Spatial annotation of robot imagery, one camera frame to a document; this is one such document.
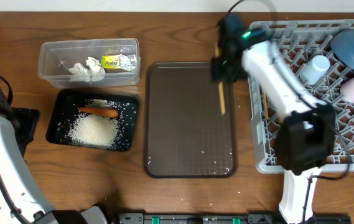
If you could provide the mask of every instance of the yellow packet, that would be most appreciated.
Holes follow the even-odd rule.
[[[121,68],[120,55],[104,55],[101,58],[103,68]]]

